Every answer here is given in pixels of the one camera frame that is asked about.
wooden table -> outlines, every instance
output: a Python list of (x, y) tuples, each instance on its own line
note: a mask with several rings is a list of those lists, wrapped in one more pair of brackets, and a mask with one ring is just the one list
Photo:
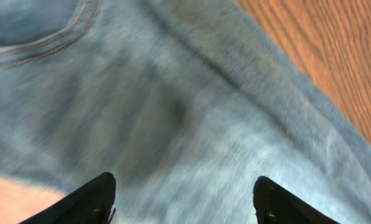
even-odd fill
[(371, 143), (371, 0), (239, 0)]

clothing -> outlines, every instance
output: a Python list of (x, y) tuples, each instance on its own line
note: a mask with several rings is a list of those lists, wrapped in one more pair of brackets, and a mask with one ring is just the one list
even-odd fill
[(69, 193), (110, 171), (120, 223), (201, 224), (256, 223), (265, 175), (371, 223), (371, 146), (236, 2), (70, 5), (0, 42), (0, 174)]

jeans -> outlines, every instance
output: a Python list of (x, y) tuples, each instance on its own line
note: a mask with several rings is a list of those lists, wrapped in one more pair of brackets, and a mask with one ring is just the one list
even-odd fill
[(2, 2), (26, 19), (0, 27), (0, 174), (70, 193), (110, 171), (116, 221), (201, 224), (256, 223), (265, 175), (371, 223), (370, 144), (236, 2), (58, 1), (53, 24)]

brown stitching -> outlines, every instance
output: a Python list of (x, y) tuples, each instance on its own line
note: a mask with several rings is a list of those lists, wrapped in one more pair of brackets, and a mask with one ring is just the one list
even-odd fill
[(27, 58), (27, 59), (24, 59), (24, 60), (20, 60), (18, 62), (0, 63), (0, 67), (13, 67), (13, 66), (17, 66), (17, 65), (23, 65), (27, 62), (37, 60), (37, 59), (40, 59), (42, 57), (48, 56), (50, 54), (56, 53), (57, 51), (63, 49), (64, 47), (76, 42), (79, 38), (81, 38), (86, 33), (86, 31), (88, 30), (88, 28), (92, 24), (92, 22), (94, 20), (94, 17), (97, 15), (97, 12), (98, 12), (98, 6), (95, 8), (95, 10), (93, 11), (93, 14), (90, 16), (89, 20), (87, 21), (87, 24), (85, 25), (85, 27), (83, 27), (83, 29), (80, 31), (80, 33), (77, 36), (75, 36), (72, 40), (69, 40), (68, 42), (66, 42), (65, 44), (62, 44), (61, 46), (56, 47), (55, 49), (52, 49), (52, 50), (50, 50), (50, 51), (48, 51), (44, 54), (36, 55), (34, 57), (30, 57), (30, 58)]
[(81, 21), (84, 13), (86, 11), (86, 1), (83, 1), (83, 2), (84, 3), (83, 3), (82, 10), (81, 10), (80, 14), (77, 16), (76, 20), (71, 24), (70, 27), (66, 28), (62, 33), (59, 33), (56, 36), (51, 37), (50, 39), (47, 39), (47, 40), (45, 40), (41, 43), (38, 43), (38, 44), (35, 44), (35, 45), (32, 45), (32, 46), (22, 47), (22, 48), (15, 49), (15, 50), (10, 50), (10, 51), (7, 51), (7, 52), (1, 52), (0, 57), (14, 55), (14, 54), (18, 54), (18, 53), (21, 53), (21, 52), (24, 52), (24, 51), (27, 51), (27, 50), (32, 50), (32, 49), (35, 49), (35, 48), (38, 48), (38, 47), (43, 47), (43, 46), (45, 46), (45, 45), (47, 45), (51, 42), (54, 42), (54, 41), (60, 39), (61, 37), (67, 35)]

blue jeans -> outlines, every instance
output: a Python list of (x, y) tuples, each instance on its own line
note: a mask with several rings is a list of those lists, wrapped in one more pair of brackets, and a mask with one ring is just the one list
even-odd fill
[(25, 18), (0, 25), (0, 174), (69, 193), (107, 170), (120, 223), (201, 224), (256, 223), (265, 175), (371, 223), (371, 146), (235, 2), (27, 2), (0, 6)]

